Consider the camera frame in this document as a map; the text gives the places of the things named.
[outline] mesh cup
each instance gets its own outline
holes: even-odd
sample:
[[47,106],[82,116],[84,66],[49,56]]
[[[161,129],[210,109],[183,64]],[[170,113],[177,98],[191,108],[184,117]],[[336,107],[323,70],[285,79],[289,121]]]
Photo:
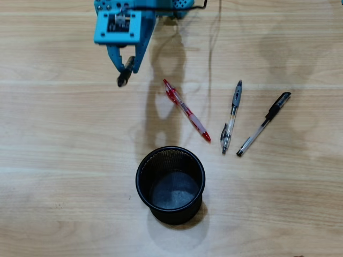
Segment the mesh cup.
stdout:
[[190,151],[175,146],[156,149],[140,163],[136,188],[152,214],[167,224],[193,218],[202,204],[205,171]]

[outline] pen cap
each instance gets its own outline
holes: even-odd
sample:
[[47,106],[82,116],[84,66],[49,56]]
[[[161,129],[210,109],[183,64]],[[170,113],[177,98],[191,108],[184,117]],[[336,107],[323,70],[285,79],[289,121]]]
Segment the pen cap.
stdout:
[[290,92],[284,92],[280,97],[275,101],[273,106],[270,107],[268,114],[266,115],[266,119],[271,121],[276,114],[280,111],[281,107],[284,106],[286,101],[290,98]]
[[157,219],[181,224],[193,218],[201,207],[205,171],[192,152],[181,147],[162,147],[142,160],[136,188]]

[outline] red ballpoint pen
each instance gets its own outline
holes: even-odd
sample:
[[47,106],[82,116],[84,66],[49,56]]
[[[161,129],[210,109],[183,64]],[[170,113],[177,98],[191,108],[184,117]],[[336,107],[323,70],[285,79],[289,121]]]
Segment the red ballpoint pen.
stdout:
[[211,142],[211,138],[209,134],[206,132],[206,129],[201,124],[199,119],[193,114],[193,112],[191,112],[188,106],[182,101],[182,98],[177,93],[176,89],[172,87],[167,80],[163,79],[163,82],[166,85],[166,92],[168,97],[184,111],[184,113],[187,115],[187,117],[193,123],[193,125],[197,128],[197,130],[200,132],[203,138],[205,138],[208,142]]

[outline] cable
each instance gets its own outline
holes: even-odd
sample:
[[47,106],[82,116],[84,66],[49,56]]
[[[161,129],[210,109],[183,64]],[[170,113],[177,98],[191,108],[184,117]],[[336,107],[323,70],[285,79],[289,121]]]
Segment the cable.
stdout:
[[156,12],[178,12],[178,11],[191,11],[194,9],[205,9],[207,6],[207,0],[204,0],[204,5],[196,5],[189,8],[158,8],[158,7],[148,7],[148,6],[136,6],[128,7],[123,9],[125,10],[134,10],[134,11],[156,11]]

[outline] blue robotic arm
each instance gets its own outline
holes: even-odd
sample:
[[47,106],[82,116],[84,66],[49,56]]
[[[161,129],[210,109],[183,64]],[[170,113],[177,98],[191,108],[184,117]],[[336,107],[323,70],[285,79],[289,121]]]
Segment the blue robotic arm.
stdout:
[[[194,0],[95,0],[98,20],[94,42],[106,45],[108,55],[120,73],[125,70],[120,49],[135,46],[132,71],[137,73],[154,31],[156,16],[183,18],[187,13],[182,10],[163,12],[158,9],[186,9],[193,4]],[[138,6],[146,10],[135,10]]]

